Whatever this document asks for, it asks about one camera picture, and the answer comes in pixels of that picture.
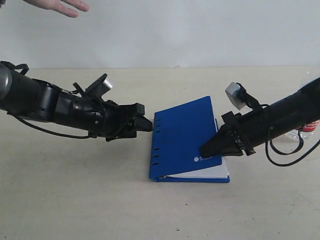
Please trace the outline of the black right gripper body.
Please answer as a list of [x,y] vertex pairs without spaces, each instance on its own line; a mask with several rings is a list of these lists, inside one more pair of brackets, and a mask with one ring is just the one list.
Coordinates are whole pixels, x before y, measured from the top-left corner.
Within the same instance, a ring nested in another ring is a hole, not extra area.
[[255,154],[255,147],[265,142],[269,125],[266,107],[246,114],[229,111],[221,117],[223,125],[230,127],[235,143],[242,148],[244,155]]

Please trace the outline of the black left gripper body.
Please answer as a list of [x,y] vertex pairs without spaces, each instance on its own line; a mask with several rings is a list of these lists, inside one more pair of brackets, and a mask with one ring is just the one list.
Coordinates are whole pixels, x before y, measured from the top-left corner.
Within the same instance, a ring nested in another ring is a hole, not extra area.
[[86,130],[93,137],[115,139],[136,138],[132,127],[135,116],[144,116],[140,103],[118,105],[112,100],[86,99],[76,95],[60,94],[53,112],[58,125]]

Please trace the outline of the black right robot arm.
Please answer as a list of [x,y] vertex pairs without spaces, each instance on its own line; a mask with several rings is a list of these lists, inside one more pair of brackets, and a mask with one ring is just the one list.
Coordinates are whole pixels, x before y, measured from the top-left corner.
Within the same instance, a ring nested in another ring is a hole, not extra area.
[[272,104],[259,103],[238,82],[231,82],[225,93],[237,109],[248,106],[251,111],[223,114],[224,124],[199,148],[203,158],[250,156],[255,153],[255,147],[320,118],[319,78]]

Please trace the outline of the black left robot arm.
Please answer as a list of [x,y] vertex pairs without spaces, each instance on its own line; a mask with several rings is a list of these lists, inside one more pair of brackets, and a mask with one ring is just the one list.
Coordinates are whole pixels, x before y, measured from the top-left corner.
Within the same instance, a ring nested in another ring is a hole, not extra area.
[[[102,96],[112,88],[107,74],[102,74],[86,89],[73,83],[66,90],[50,82],[30,78],[25,63],[0,62],[0,109],[19,122],[38,131],[71,139],[136,138],[138,132],[152,132],[153,123],[145,117],[141,103],[119,105]],[[70,135],[36,126],[31,121],[54,123],[87,131],[87,135]]]

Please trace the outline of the person's open bare hand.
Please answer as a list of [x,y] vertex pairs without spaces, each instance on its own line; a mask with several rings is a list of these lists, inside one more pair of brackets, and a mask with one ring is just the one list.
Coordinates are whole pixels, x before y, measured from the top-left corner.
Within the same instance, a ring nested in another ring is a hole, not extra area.
[[77,18],[78,11],[88,12],[90,6],[82,0],[25,0],[27,4],[39,9],[54,11],[69,18]]

